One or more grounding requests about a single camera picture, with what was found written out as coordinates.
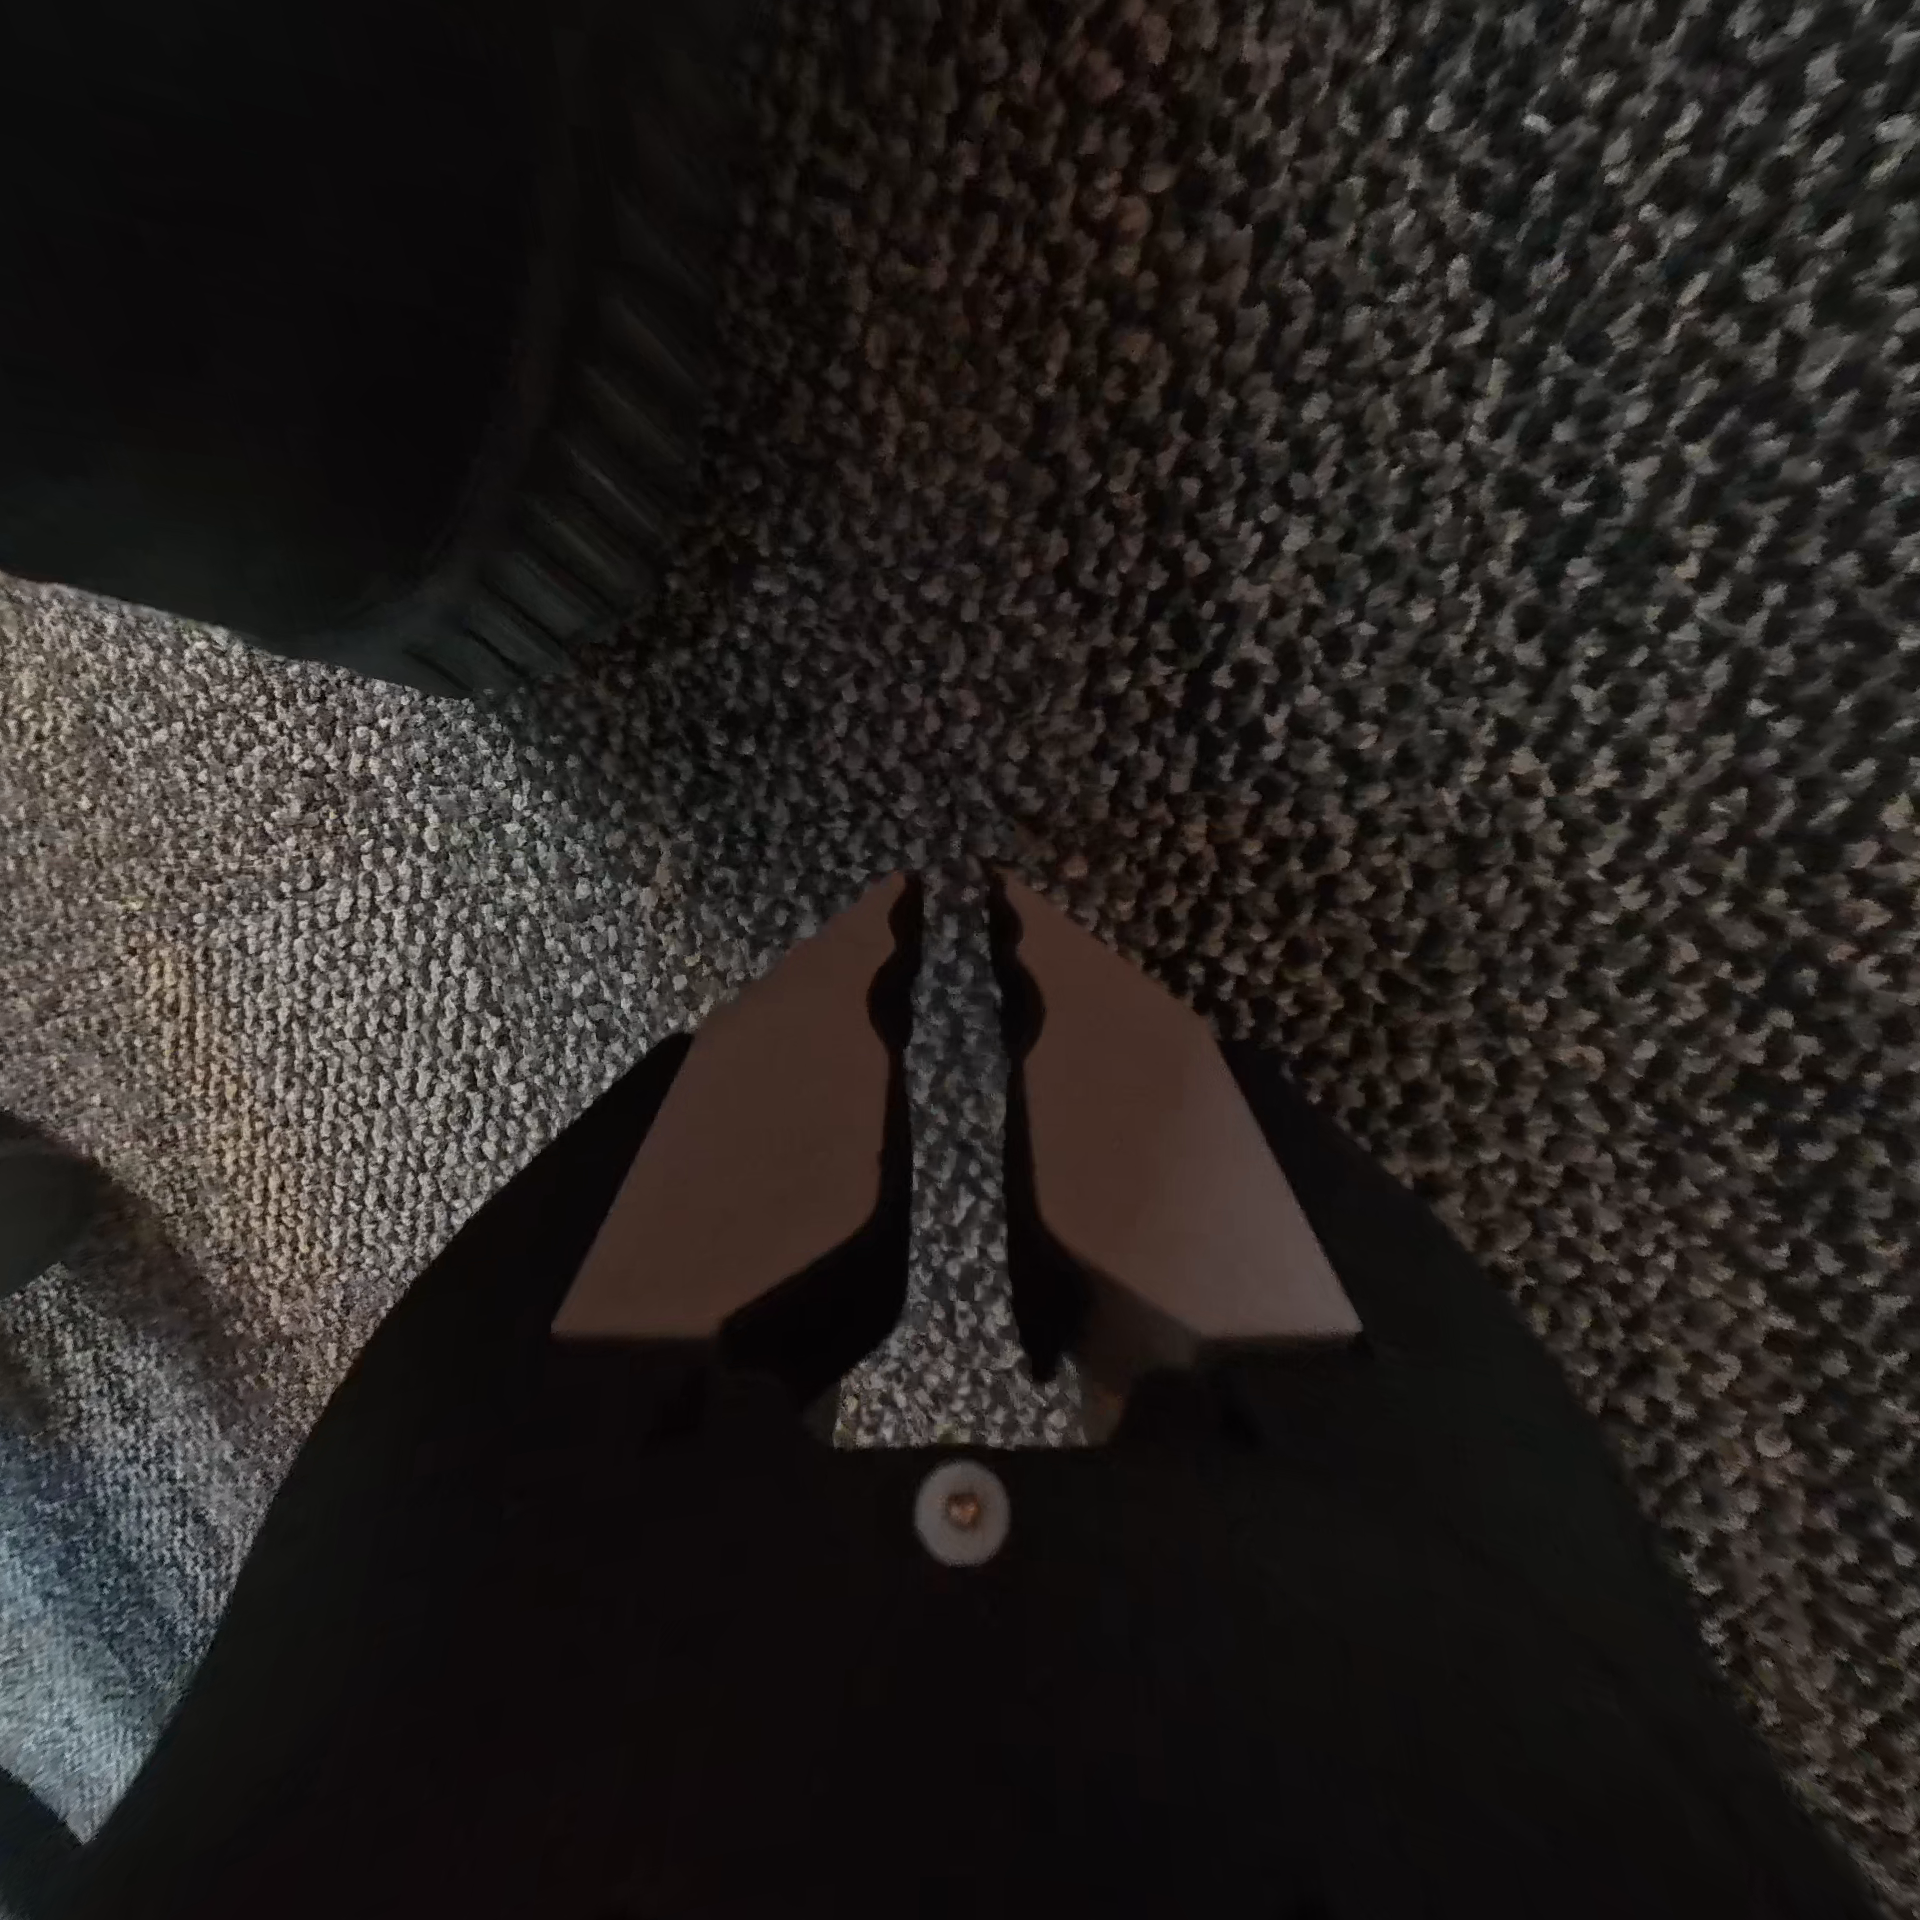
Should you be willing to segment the black ribbed object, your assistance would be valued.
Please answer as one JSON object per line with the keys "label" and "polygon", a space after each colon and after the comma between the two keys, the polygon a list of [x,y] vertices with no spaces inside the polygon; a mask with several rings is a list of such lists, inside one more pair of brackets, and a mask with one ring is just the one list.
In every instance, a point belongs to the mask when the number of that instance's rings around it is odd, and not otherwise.
{"label": "black ribbed object", "polygon": [[448,698],[653,596],[759,5],[5,2],[1,568]]}

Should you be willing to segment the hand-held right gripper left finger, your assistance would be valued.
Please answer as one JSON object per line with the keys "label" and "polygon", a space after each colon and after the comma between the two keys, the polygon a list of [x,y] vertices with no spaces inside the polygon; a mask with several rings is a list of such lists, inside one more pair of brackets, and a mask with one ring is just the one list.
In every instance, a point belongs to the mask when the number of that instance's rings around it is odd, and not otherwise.
{"label": "hand-held right gripper left finger", "polygon": [[694,1033],[550,1332],[705,1352],[799,1404],[904,1300],[922,887],[871,885]]}

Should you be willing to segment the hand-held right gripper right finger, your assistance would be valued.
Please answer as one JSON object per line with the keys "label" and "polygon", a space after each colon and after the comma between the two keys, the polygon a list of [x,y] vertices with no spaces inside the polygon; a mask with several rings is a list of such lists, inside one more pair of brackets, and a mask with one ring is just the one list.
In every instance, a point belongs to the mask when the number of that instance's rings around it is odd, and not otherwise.
{"label": "hand-held right gripper right finger", "polygon": [[1006,1266],[1037,1378],[1338,1349],[1359,1314],[1212,1027],[998,874]]}

